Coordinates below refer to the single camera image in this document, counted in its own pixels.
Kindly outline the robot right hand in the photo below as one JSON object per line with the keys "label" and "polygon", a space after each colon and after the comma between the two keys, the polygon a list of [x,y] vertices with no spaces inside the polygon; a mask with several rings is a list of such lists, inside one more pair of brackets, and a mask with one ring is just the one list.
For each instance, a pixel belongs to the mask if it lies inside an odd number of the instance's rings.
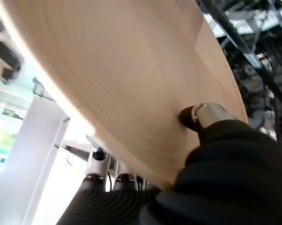
{"label": "robot right hand", "polygon": [[183,109],[200,145],[173,188],[105,192],[88,174],[60,225],[282,225],[282,148],[220,105]]}

